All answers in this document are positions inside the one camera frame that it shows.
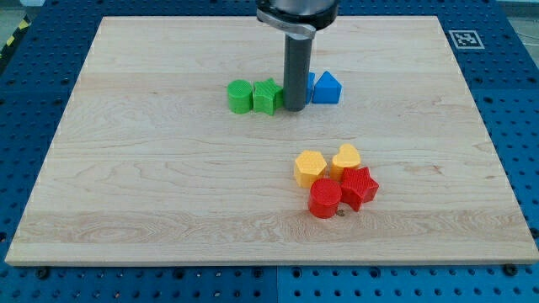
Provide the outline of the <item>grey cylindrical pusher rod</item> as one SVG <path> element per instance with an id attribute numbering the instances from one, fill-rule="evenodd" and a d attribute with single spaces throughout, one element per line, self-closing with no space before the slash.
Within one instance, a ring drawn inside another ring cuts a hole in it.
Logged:
<path id="1" fill-rule="evenodd" d="M 283 101 L 285 109 L 297 112 L 304 109 L 310 68 L 312 41 L 285 36 Z"/>

